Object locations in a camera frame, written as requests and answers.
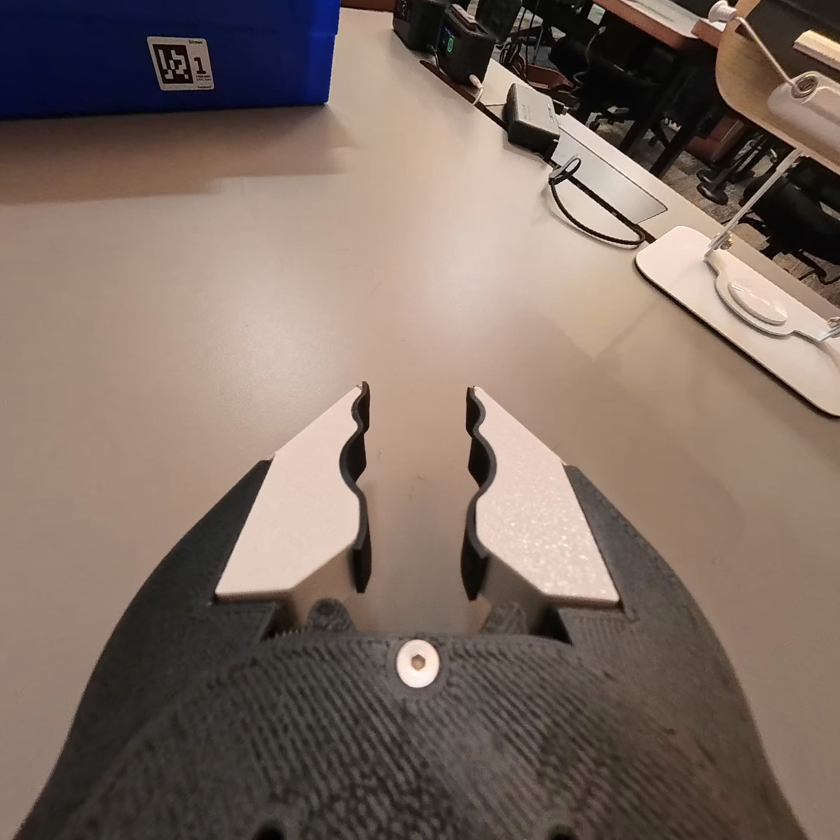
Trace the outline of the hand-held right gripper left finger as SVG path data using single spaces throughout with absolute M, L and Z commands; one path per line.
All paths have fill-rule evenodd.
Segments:
M 371 531 L 359 478 L 370 408 L 363 381 L 275 452 L 216 584 L 217 601 L 278 604 L 301 625 L 316 602 L 365 593 Z

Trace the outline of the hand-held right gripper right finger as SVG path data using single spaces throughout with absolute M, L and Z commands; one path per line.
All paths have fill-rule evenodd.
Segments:
M 465 428 L 476 483 L 461 548 L 468 601 L 519 606 L 529 631 L 556 608 L 620 608 L 569 466 L 477 385 L 467 389 Z

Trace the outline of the blue plastic bin with tag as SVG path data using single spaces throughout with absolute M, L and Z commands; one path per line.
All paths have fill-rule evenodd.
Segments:
M 2 120 L 320 105 L 340 2 L 2 1 Z

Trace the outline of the black office chair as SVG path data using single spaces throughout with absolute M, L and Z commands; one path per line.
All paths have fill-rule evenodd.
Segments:
M 759 198 L 742 220 L 764 238 L 768 259 L 790 256 L 807 267 L 802 277 L 823 287 L 838 282 L 838 175 L 804 159 Z
M 571 84 L 578 121 L 626 122 L 642 117 L 655 98 L 657 47 L 650 35 L 605 13 L 599 24 L 570 24 L 549 59 Z

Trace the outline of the dark grey power adapter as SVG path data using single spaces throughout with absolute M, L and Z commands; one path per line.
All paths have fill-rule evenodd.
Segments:
M 551 97 L 520 82 L 511 84 L 504 107 L 507 140 L 539 155 L 554 148 L 560 125 Z

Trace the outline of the black charger dock green light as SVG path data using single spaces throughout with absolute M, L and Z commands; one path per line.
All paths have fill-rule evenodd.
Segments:
M 483 81 L 496 37 L 465 7 L 446 7 L 437 36 L 437 67 L 450 79 L 466 85 L 472 77 Z

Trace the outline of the brown wooden table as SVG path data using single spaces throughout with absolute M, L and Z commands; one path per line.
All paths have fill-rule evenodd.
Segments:
M 677 132 L 649 169 L 651 175 L 662 178 L 720 109 L 715 66 L 722 31 L 707 17 L 694 14 L 678 2 L 597 1 L 595 5 L 654 39 L 673 55 L 669 75 L 654 89 L 619 145 L 621 152 L 633 155 L 647 132 L 668 111 L 678 109 L 682 120 Z

